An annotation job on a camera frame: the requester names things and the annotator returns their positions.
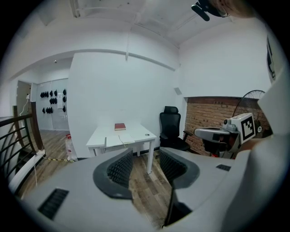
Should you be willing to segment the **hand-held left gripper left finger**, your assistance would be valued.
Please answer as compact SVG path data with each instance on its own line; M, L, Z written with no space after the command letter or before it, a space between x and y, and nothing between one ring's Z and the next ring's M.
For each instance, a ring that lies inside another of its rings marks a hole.
M46 232L152 232L129 190L132 149L70 164L21 202Z

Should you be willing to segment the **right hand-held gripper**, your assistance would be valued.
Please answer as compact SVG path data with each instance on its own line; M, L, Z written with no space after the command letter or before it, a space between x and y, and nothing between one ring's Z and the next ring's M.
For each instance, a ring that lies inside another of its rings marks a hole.
M256 136L252 113L243 113L224 121L222 128L197 128L194 135L202 140L220 141L226 143L225 150L220 151L220 157L232 158L241 146Z

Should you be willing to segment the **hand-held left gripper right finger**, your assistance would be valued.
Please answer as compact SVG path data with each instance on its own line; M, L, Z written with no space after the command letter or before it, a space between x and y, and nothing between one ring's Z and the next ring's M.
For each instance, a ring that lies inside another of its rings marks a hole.
M172 187L164 228L221 228L227 209L216 193L234 160L160 148L160 167Z

